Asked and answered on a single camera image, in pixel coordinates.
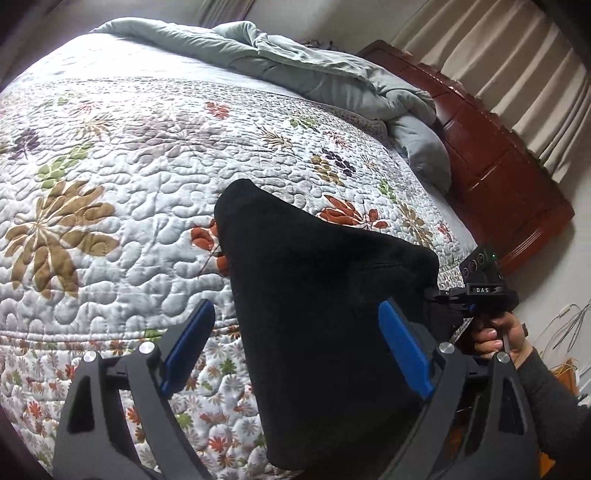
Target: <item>floral quilt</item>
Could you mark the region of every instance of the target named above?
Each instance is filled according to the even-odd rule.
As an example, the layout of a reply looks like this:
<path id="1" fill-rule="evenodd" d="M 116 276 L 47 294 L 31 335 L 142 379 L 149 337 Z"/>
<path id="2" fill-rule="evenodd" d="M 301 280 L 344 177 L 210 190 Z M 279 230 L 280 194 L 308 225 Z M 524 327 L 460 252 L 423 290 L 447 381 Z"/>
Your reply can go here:
<path id="1" fill-rule="evenodd" d="M 462 285 L 453 232 L 372 128 L 205 81 L 39 81 L 0 95 L 0 404 L 46 468 L 84 351 L 125 355 L 207 298 L 216 326 L 170 401 L 177 420 L 215 478 L 294 475 L 266 459 L 213 209 L 246 177 L 326 222 L 431 248 L 440 287 Z"/>

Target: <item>blue gripper pad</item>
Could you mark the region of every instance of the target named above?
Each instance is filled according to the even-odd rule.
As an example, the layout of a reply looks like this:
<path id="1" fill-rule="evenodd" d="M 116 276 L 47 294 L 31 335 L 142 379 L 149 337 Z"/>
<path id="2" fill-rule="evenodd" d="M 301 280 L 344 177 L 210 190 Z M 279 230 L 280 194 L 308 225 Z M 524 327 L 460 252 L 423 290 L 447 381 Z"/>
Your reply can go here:
<path id="1" fill-rule="evenodd" d="M 163 358 L 164 376 L 160 391 L 165 398 L 170 398 L 173 393 L 185 387 L 212 332 L 215 320 L 216 312 L 213 303 L 209 300 L 201 300 L 183 324 L 170 327 L 163 335 L 161 342 L 167 335 L 178 336 L 170 351 L 163 352 L 166 356 Z"/>
<path id="2" fill-rule="evenodd" d="M 408 320 L 393 300 L 379 304 L 378 323 L 408 386 L 423 400 L 428 399 L 435 390 L 431 383 L 430 362 L 409 330 Z"/>

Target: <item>black garment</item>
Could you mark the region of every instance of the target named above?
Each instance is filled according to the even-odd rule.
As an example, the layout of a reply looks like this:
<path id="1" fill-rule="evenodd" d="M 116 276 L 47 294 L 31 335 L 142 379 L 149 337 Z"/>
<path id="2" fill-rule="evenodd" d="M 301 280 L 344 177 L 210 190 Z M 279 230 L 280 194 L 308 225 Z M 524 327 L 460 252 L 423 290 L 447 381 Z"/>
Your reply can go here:
<path id="1" fill-rule="evenodd" d="M 327 223 L 250 180 L 224 191 L 215 218 L 271 463 L 307 468 L 417 401 L 377 311 L 393 296 L 410 321 L 430 327 L 434 252 Z M 436 340 L 449 338 L 453 321 L 431 329 Z"/>
<path id="2" fill-rule="evenodd" d="M 556 460 L 546 479 L 589 478 L 591 417 L 544 365 L 538 352 L 518 370 L 530 404 L 540 450 Z"/>

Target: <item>folded black fabric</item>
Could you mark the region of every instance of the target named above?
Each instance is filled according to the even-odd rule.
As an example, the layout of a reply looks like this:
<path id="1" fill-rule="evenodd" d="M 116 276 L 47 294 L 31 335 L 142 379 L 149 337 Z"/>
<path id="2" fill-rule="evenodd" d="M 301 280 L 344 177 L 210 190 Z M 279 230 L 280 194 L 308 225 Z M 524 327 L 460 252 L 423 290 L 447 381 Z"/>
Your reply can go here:
<path id="1" fill-rule="evenodd" d="M 307 468 L 417 401 L 377 311 L 392 296 L 429 328 L 434 252 L 327 223 L 250 180 L 224 191 L 215 218 L 271 463 Z"/>

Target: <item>curtain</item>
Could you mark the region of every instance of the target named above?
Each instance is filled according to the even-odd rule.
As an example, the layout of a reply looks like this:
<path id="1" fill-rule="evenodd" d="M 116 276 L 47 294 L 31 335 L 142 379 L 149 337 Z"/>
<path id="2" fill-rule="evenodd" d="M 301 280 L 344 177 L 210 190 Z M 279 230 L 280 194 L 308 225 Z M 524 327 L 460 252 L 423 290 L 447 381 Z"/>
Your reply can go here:
<path id="1" fill-rule="evenodd" d="M 430 0 L 391 44 L 481 99 L 556 181 L 591 134 L 588 72 L 530 0 Z"/>
<path id="2" fill-rule="evenodd" d="M 216 25 L 244 20 L 254 0 L 203 0 L 197 13 L 199 27 L 213 28 Z"/>

